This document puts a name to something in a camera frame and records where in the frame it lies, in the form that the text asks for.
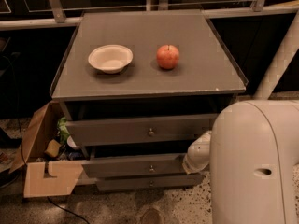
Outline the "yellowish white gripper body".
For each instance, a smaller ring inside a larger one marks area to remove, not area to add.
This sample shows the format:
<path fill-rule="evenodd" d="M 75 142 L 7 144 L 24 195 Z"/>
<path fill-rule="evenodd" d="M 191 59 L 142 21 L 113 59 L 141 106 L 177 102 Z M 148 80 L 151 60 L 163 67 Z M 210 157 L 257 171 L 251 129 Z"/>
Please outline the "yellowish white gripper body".
<path fill-rule="evenodd" d="M 209 165 L 209 157 L 185 155 L 182 167 L 187 175 L 203 171 Z"/>

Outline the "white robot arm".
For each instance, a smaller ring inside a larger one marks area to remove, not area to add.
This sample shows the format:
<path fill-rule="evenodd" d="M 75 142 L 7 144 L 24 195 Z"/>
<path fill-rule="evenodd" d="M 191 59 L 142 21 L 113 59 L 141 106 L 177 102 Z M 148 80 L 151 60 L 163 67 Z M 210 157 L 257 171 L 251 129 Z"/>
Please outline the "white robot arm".
<path fill-rule="evenodd" d="M 182 166 L 210 169 L 213 224 L 297 224 L 298 163 L 299 101 L 251 100 L 221 111 Z"/>

